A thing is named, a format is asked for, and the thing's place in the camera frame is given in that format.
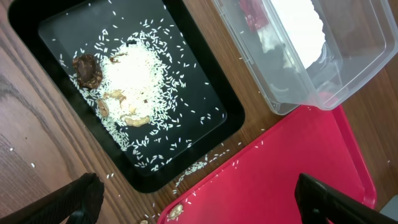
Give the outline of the red snack wrapper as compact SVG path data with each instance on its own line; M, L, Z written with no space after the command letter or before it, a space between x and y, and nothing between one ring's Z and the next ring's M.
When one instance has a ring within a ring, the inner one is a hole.
M245 20L252 32L269 24L262 0L239 0L239 6L243 10Z

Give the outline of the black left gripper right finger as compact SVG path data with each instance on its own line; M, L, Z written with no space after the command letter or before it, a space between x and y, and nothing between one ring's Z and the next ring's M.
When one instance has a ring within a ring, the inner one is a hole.
M295 201L303 224L397 224L308 174L298 177Z

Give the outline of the white rice pile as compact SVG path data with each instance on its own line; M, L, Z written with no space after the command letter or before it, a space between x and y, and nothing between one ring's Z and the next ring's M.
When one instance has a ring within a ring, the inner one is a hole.
M68 12L40 30L69 80L133 166L151 174L226 120L226 108L165 9ZM72 60L91 54L98 88L80 87Z

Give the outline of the white napkin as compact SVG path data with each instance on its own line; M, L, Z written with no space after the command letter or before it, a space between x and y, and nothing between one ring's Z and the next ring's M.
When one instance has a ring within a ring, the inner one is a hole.
M304 68L311 66L325 43L323 22L311 0L272 0L279 20Z

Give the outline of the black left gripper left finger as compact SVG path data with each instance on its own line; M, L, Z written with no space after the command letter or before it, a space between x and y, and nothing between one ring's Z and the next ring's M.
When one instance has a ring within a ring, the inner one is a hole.
M94 224L104 200L104 183L85 173L40 200L1 218L1 224Z

